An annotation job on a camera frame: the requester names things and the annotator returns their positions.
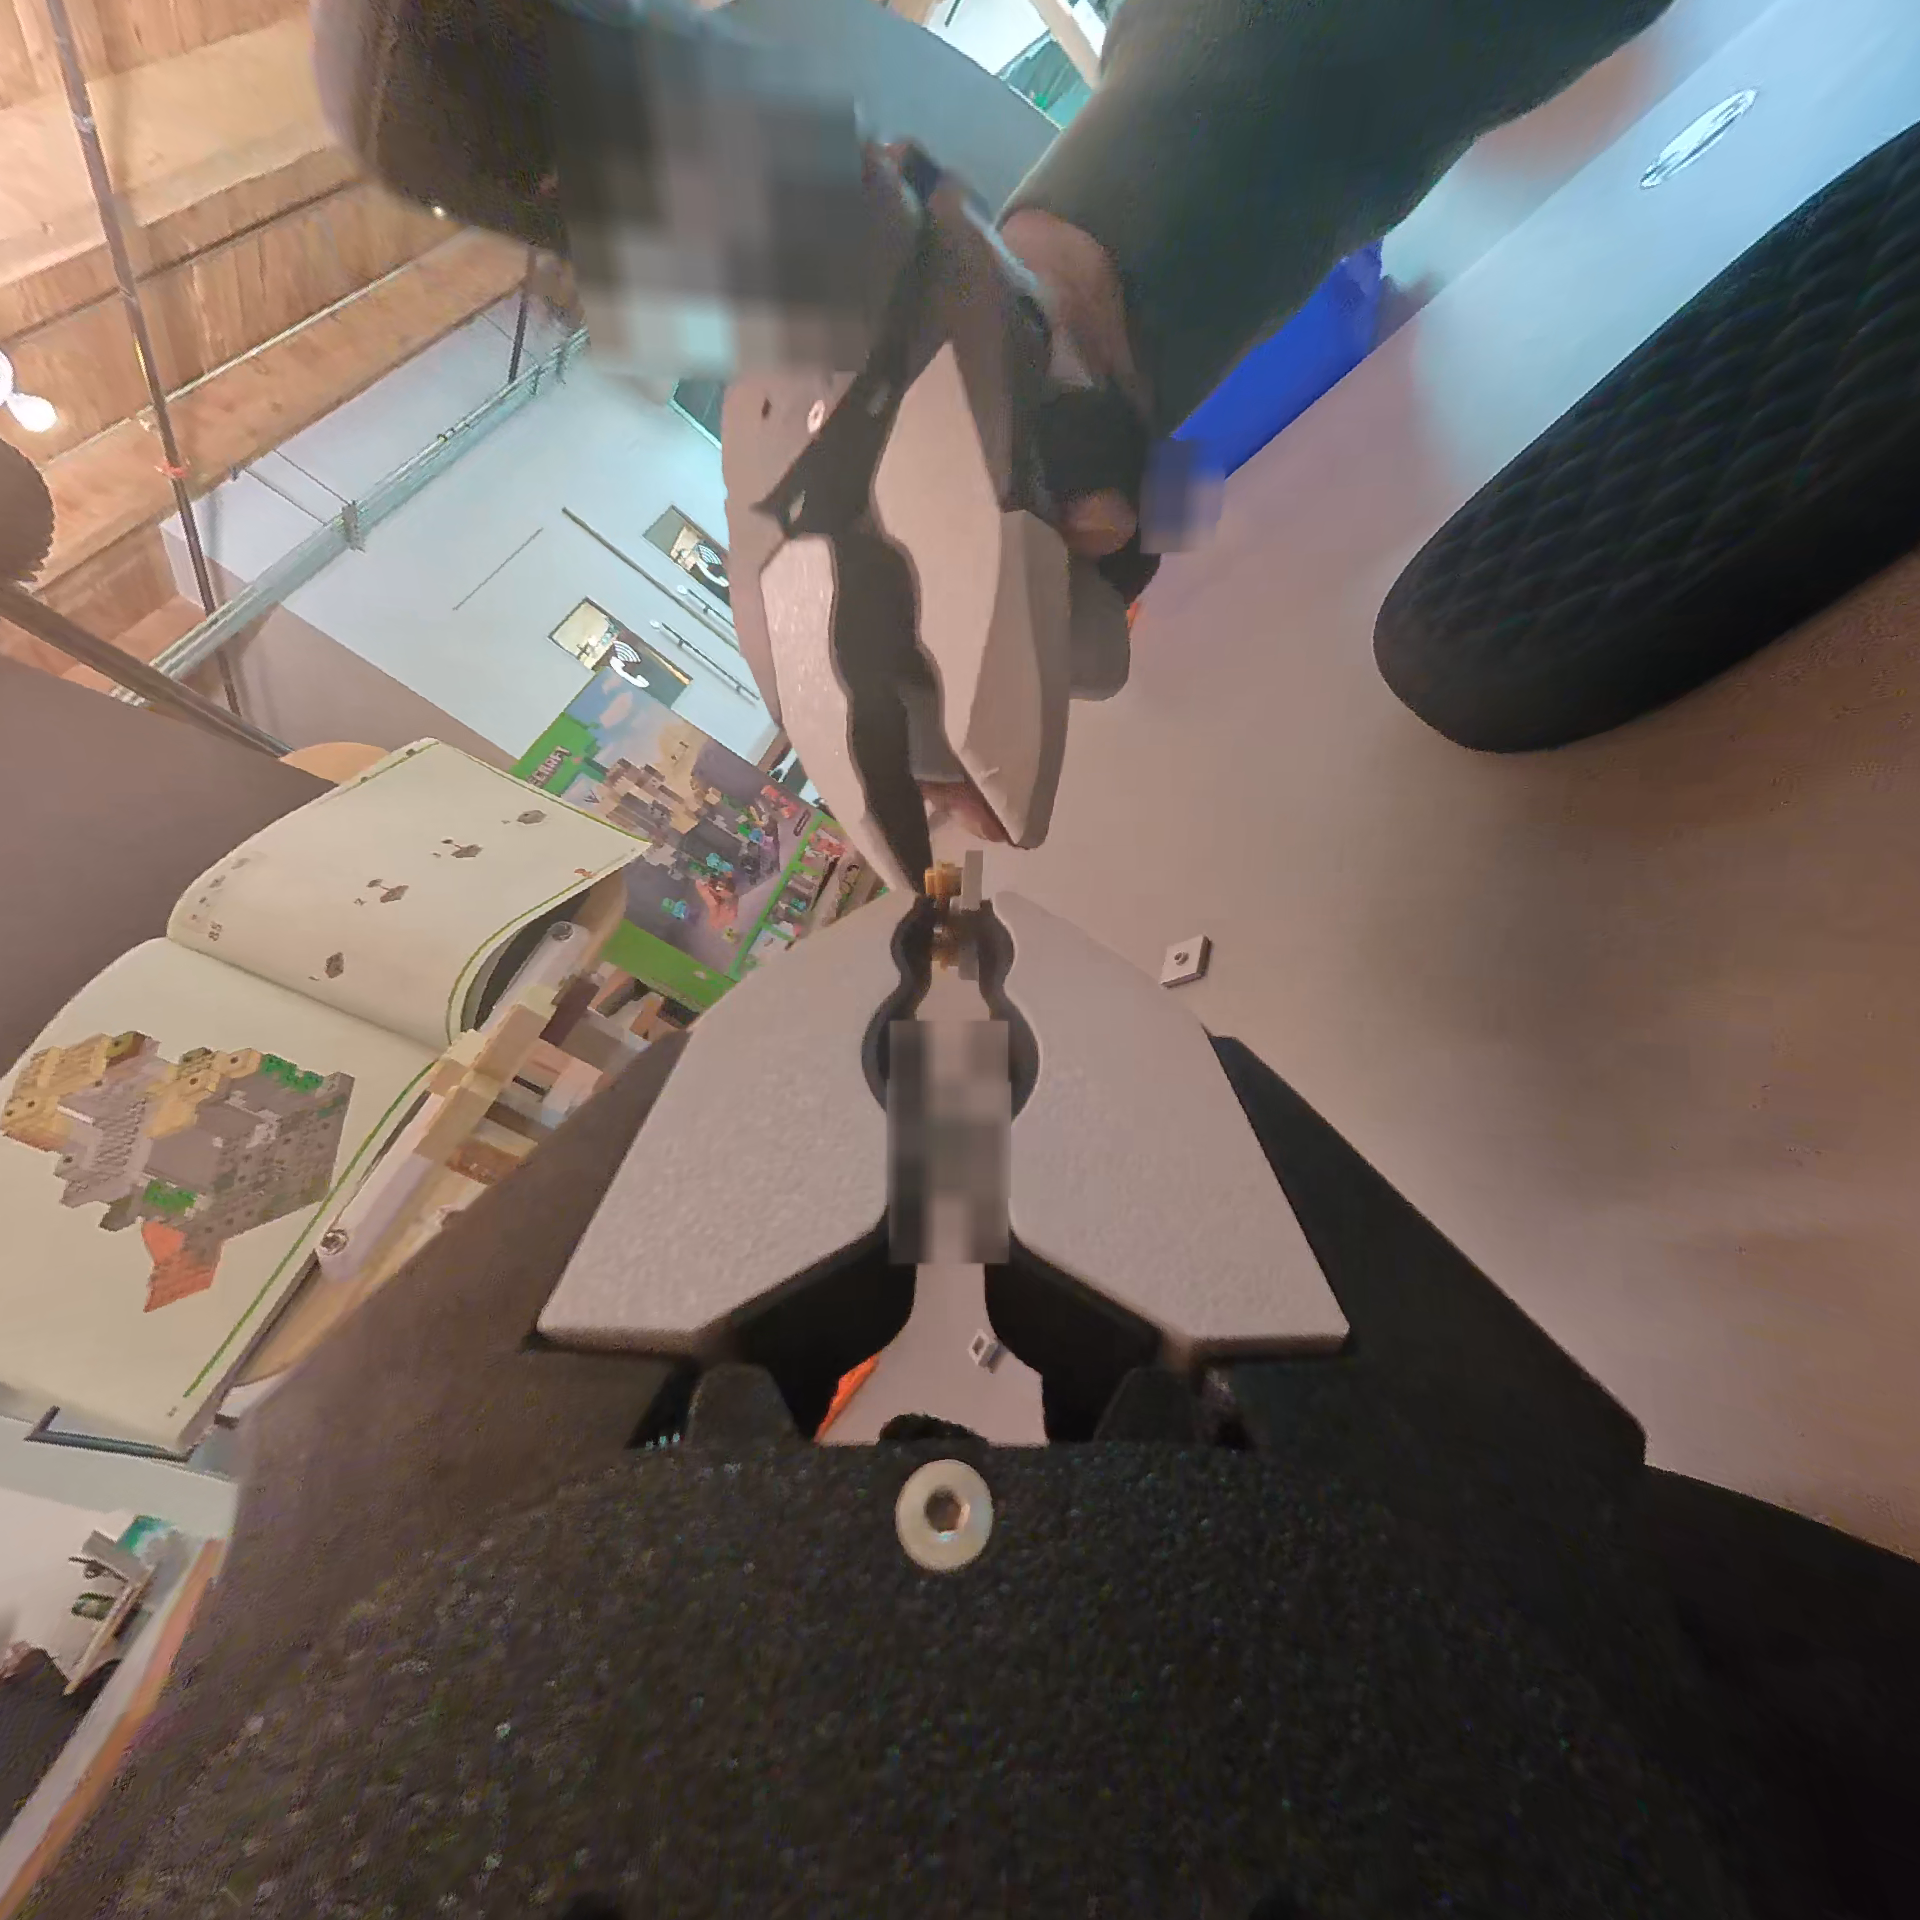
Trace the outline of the small brick model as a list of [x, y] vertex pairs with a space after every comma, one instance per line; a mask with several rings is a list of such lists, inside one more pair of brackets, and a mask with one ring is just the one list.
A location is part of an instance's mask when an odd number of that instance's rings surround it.
[[130, 1653], [199, 1546], [199, 1535], [156, 1516], [124, 1517], [119, 1529], [102, 1522], [86, 1534], [69, 1557], [77, 1573], [53, 1655], [63, 1696], [85, 1693]]

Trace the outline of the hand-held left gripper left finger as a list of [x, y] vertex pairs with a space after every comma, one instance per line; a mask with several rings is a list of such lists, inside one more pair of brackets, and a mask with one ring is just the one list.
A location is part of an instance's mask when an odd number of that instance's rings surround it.
[[911, 895], [863, 902], [688, 1030], [540, 1311], [575, 1351], [718, 1358], [740, 1319], [884, 1216], [884, 1110], [861, 1049], [903, 986]]

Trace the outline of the round desk grommet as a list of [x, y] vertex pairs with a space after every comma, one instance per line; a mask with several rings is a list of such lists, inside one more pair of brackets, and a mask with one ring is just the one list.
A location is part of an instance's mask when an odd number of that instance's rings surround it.
[[1638, 189], [1656, 189], [1670, 178], [1684, 174], [1711, 146], [1732, 132], [1744, 117], [1751, 114], [1757, 96], [1760, 90], [1755, 87], [1741, 87], [1687, 120], [1667, 140], [1667, 144], [1662, 144], [1647, 167], [1638, 174]]

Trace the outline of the person's right hand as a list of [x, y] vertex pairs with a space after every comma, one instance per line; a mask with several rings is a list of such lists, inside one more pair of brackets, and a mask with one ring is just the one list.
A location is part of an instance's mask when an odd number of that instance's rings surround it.
[[[1038, 207], [999, 216], [999, 240], [1035, 282], [1051, 338], [1059, 378], [1074, 388], [1112, 388], [1144, 415], [1150, 388], [1134, 358], [1119, 276], [1109, 252], [1083, 230]], [[1059, 525], [1069, 551], [1107, 560], [1136, 534], [1136, 508], [1119, 492], [1074, 496]]]

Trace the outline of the colourful toy box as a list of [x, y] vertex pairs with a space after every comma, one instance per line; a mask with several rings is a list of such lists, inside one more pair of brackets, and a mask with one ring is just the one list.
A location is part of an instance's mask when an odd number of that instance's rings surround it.
[[886, 886], [823, 805], [663, 703], [648, 658], [603, 665], [517, 756], [528, 785], [637, 844], [608, 961], [693, 1012]]

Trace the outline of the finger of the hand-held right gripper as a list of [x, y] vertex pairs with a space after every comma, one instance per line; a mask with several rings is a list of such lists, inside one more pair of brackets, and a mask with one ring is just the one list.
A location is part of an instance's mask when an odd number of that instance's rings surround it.
[[952, 345], [907, 386], [877, 462], [877, 528], [907, 561], [907, 768], [968, 782], [1014, 847], [1048, 829], [1069, 708], [1069, 551], [1006, 508]]
[[759, 574], [782, 727], [830, 816], [883, 881], [919, 895], [928, 812], [909, 764], [901, 566], [828, 534], [779, 544]]

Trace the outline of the wall sign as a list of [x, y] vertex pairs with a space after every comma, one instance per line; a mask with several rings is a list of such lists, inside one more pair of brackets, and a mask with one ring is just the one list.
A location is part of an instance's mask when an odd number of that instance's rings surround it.
[[647, 528], [645, 540], [671, 560], [710, 601], [731, 608], [731, 577], [726, 548], [707, 534], [696, 520], [682, 510], [663, 510]]
[[663, 705], [674, 705], [690, 687], [690, 673], [678, 662], [647, 646], [592, 599], [564, 612], [548, 637], [581, 668], [642, 687]]

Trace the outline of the thin metal pole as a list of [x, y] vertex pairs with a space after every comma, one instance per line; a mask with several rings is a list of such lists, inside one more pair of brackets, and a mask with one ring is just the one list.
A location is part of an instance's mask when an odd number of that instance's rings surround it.
[[80, 144], [80, 156], [86, 174], [86, 188], [102, 230], [102, 246], [112, 266], [112, 286], [128, 320], [128, 335], [135, 352], [135, 362], [142, 375], [151, 428], [160, 446], [160, 471], [171, 489], [175, 516], [182, 532], [186, 552], [194, 574], [194, 588], [205, 616], [222, 608], [222, 599], [211, 577], [207, 552], [200, 536], [200, 524], [194, 510], [194, 498], [187, 489], [187, 464], [175, 437], [168, 393], [160, 376], [160, 360], [154, 345], [146, 305], [142, 301], [138, 270], [128, 252], [128, 234], [122, 220], [122, 200], [112, 185], [112, 172], [100, 140], [98, 117], [92, 103], [85, 78], [80, 44], [67, 10], [67, 1], [43, 1], [48, 28], [54, 45], [56, 73], [63, 90], [63, 108]]

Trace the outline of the beige brick build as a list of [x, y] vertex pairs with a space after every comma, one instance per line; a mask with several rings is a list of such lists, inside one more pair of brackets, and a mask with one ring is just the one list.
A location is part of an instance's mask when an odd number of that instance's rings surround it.
[[693, 1005], [612, 965], [562, 986], [515, 989], [427, 1074], [398, 1149], [469, 1183], [500, 1183], [642, 1050], [694, 1017]]

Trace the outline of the white desk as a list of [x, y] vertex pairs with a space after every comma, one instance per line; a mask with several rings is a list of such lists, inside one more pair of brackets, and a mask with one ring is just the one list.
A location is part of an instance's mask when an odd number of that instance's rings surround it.
[[[1413, 309], [1228, 485], [987, 873], [1279, 1071], [1656, 1464], [1916, 1553], [1916, 560], [1541, 756], [1374, 658], [1430, 532], [1709, 276], [1916, 120], [1916, 1], [1674, 4], [1382, 253]], [[1650, 158], [1757, 103], [1656, 189]]]

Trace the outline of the blue plastic object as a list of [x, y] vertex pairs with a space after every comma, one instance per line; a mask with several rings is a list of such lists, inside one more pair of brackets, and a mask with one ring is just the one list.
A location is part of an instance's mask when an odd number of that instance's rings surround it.
[[1238, 358], [1172, 437], [1200, 448], [1203, 462], [1223, 476], [1253, 462], [1376, 348], [1382, 288], [1380, 241], [1343, 256], [1270, 338]]

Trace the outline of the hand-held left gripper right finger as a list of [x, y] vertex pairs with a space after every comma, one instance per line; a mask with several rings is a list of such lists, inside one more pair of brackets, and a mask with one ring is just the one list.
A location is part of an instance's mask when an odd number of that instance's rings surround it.
[[1038, 1044], [1012, 1119], [1021, 1254], [1132, 1313], [1165, 1358], [1335, 1353], [1348, 1317], [1207, 1029], [1080, 927], [996, 893], [1003, 989]]

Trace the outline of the black quilted cushion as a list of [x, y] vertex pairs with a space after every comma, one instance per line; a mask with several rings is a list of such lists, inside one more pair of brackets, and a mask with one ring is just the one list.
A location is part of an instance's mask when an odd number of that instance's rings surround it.
[[1795, 207], [1420, 548], [1376, 668], [1469, 751], [1687, 700], [1918, 541], [1918, 128]]

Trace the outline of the person's right forearm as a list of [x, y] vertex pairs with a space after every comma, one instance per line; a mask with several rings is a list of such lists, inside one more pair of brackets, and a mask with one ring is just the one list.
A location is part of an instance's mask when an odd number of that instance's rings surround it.
[[1478, 140], [1667, 1], [1132, 1], [1003, 207], [1107, 257], [1154, 437], [1399, 225]]

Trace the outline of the open instruction booklet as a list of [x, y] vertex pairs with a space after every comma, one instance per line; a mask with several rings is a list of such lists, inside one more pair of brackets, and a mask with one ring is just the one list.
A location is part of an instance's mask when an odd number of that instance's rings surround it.
[[191, 879], [4, 1077], [20, 1414], [187, 1449], [434, 1069], [640, 847], [419, 741]]

